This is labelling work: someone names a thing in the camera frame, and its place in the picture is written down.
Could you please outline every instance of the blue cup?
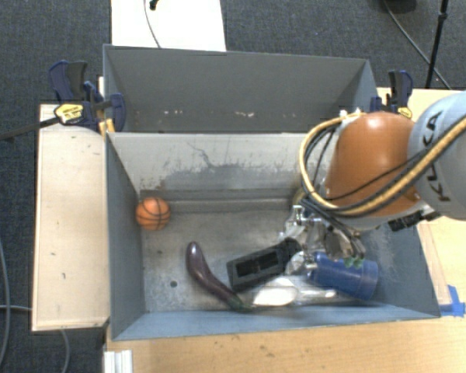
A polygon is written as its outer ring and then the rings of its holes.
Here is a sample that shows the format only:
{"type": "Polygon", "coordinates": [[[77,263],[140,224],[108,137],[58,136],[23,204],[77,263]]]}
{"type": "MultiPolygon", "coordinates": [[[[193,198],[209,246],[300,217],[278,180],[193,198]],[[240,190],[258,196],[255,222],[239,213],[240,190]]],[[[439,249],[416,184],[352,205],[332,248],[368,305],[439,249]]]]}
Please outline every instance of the blue cup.
{"type": "Polygon", "coordinates": [[[324,253],[314,253],[317,268],[308,273],[308,280],[316,286],[334,288],[360,300],[373,297],[378,282],[378,264],[364,260],[360,268],[345,266],[342,259],[333,261],[324,253]]]}

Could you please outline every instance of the white paper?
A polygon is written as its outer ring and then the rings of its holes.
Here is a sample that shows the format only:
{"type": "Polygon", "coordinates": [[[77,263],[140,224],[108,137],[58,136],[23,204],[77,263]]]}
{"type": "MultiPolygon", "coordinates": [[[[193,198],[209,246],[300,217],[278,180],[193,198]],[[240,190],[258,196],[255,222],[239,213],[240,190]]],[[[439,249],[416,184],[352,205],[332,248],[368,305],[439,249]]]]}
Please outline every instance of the white paper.
{"type": "Polygon", "coordinates": [[[112,44],[226,51],[219,0],[160,0],[151,11],[147,0],[112,0],[112,44]]]}

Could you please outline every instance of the purple eggplant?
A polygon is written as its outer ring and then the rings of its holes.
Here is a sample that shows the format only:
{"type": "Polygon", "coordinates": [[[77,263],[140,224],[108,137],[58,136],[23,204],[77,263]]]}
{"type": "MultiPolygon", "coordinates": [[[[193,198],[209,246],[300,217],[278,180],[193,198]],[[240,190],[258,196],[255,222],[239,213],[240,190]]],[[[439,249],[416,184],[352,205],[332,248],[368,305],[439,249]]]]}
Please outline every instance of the purple eggplant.
{"type": "Polygon", "coordinates": [[[191,242],[186,247],[186,269],[196,282],[216,298],[228,304],[231,309],[239,312],[252,310],[252,306],[246,305],[233,290],[210,272],[202,249],[196,242],[191,242]]]}

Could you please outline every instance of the yellow cable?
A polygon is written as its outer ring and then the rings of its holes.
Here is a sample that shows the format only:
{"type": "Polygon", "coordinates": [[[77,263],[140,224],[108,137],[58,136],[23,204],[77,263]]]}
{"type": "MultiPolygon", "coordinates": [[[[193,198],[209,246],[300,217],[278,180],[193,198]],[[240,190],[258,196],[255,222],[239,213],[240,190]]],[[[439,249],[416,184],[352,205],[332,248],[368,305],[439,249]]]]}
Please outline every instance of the yellow cable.
{"type": "MultiPolygon", "coordinates": [[[[347,117],[344,118],[338,118],[330,120],[329,122],[325,122],[323,124],[320,124],[319,126],[316,126],[314,129],[312,129],[309,133],[308,136],[303,140],[301,149],[299,151],[299,164],[301,167],[301,172],[302,172],[302,180],[304,181],[304,185],[306,186],[308,192],[312,195],[314,199],[317,200],[320,204],[323,206],[333,209],[338,206],[331,204],[327,202],[325,199],[323,199],[315,190],[313,187],[309,175],[307,173],[307,170],[304,166],[304,154],[305,150],[308,146],[308,143],[310,140],[314,137],[315,134],[317,134],[320,130],[323,130],[327,128],[328,126],[331,126],[335,123],[338,123],[339,121],[345,120],[347,117]]],[[[413,180],[414,177],[423,171],[427,166],[429,166],[442,152],[445,150],[452,142],[455,141],[455,139],[466,129],[466,117],[459,123],[457,124],[453,129],[451,129],[448,133],[445,134],[443,139],[439,141],[436,145],[434,145],[426,154],[425,156],[418,162],[416,163],[410,170],[409,172],[402,177],[397,183],[392,185],[388,190],[383,192],[381,195],[377,195],[370,201],[368,201],[366,204],[360,207],[355,207],[352,209],[345,210],[345,207],[340,207],[343,208],[344,210],[339,211],[339,214],[341,215],[356,215],[356,214],[366,214],[368,211],[373,210],[375,207],[378,205],[390,200],[393,198],[394,195],[396,195],[398,192],[400,192],[403,188],[408,186],[413,180]]]]}
{"type": "Polygon", "coordinates": [[[331,127],[335,124],[342,123],[346,119],[351,119],[353,117],[358,117],[358,116],[363,116],[365,113],[351,113],[349,115],[345,115],[342,117],[336,117],[335,119],[327,120],[321,124],[318,124],[316,127],[313,127],[304,137],[304,140],[302,141],[301,147],[298,152],[298,164],[301,169],[301,174],[302,174],[302,181],[304,182],[304,185],[306,186],[306,189],[308,190],[309,193],[314,194],[315,199],[325,205],[327,207],[338,207],[336,204],[331,204],[328,203],[326,200],[324,200],[322,197],[320,197],[316,193],[316,189],[313,187],[311,179],[309,178],[308,171],[305,168],[304,164],[304,156],[305,156],[305,151],[309,145],[309,143],[312,141],[312,139],[315,137],[316,134],[319,132],[323,131],[324,129],[331,127]]]}

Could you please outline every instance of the gray carpet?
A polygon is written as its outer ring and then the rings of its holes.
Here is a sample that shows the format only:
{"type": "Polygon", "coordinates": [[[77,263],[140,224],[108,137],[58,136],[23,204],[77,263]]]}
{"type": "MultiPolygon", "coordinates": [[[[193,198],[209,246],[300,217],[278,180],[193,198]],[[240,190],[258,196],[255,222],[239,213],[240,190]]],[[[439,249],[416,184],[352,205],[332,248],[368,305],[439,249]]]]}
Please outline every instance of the gray carpet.
{"type": "MultiPolygon", "coordinates": [[[[441,0],[390,2],[404,27],[429,55],[441,0]]],[[[398,31],[381,0],[221,0],[227,47],[368,58],[378,85],[389,69],[405,69],[418,87],[427,65],[398,31]]],[[[450,0],[437,67],[456,89],[466,88],[466,0],[450,0]]],[[[102,71],[101,46],[110,42],[110,0],[0,0],[0,131],[37,118],[40,101],[54,94],[47,70],[60,59],[89,63],[87,78],[102,71]]],[[[433,87],[442,88],[436,78],[433,87]]],[[[0,229],[12,302],[31,305],[35,134],[0,143],[0,229]]],[[[3,284],[0,269],[0,304],[3,284]]],[[[0,312],[0,346],[5,314],[0,312]]],[[[101,330],[68,333],[69,371],[99,371],[101,330]]],[[[27,315],[14,314],[2,371],[60,371],[62,339],[32,335],[27,315]]]]}

